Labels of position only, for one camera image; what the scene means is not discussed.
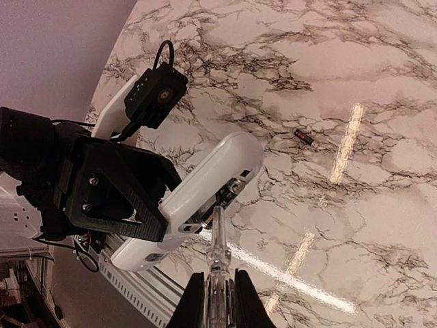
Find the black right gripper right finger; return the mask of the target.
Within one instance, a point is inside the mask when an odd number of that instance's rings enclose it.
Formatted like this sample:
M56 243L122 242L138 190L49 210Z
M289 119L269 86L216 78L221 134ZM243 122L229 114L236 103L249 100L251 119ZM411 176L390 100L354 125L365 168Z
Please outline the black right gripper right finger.
M276 328L247 271L235 271L237 328Z

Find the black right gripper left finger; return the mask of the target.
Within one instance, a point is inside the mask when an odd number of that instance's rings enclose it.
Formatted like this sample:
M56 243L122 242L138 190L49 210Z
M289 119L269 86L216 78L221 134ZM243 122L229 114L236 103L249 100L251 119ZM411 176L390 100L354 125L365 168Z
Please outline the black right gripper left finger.
M166 328L200 328L204 311L204 272L193 273Z

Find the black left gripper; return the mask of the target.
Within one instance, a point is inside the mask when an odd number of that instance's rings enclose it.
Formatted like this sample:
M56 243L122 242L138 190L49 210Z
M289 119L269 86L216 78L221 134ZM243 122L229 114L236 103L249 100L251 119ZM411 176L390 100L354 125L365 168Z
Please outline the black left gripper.
M95 230L161 242L168 219L158 209L181 183L173 163L148 150L90 135L56 135L51 146L51 235Z

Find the clear handled screwdriver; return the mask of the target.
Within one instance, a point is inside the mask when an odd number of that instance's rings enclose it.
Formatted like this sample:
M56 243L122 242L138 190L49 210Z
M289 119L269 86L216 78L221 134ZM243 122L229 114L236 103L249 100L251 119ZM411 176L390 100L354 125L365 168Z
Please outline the clear handled screwdriver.
M214 207L211 246L206 254L210 272L205 281L203 326L235 327L235 283L229 270L231 250L227 246L222 206Z

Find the white remote control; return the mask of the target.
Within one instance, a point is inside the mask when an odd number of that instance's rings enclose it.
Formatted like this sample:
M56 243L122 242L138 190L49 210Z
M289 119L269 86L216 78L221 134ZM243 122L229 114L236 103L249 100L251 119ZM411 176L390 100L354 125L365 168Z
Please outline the white remote control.
M246 187L256 177L263 155L261 144L252 134L237 132L226 136L159 205L159 211L168 221L163 240L128 238L112 254L112 264L132 272L158 264L203 228L199 224L199 211L222 186L237 178Z

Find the AAA battery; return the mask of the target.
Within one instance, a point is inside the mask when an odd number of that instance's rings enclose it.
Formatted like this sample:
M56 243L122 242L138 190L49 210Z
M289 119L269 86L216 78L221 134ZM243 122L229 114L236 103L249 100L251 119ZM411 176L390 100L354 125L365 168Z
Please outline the AAA battery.
M317 141L312 138L309 134L301 131L300 129L296 129L294 132L294 135L299 138L299 140L301 140L303 143L312 146L312 147L316 147L317 146Z
M227 184L216 192L199 211L199 224L205 229L212 227L213 210L215 206L226 209L244 189L245 182L232 178Z

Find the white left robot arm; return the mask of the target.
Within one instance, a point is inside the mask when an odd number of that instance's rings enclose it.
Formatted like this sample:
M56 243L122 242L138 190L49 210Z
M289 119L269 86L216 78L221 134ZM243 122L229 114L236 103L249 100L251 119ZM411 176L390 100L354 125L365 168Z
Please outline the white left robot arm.
M159 154L7 107L1 109L1 170L40 212L48 241L94 231L161 242L168 221L158 203L181 183Z

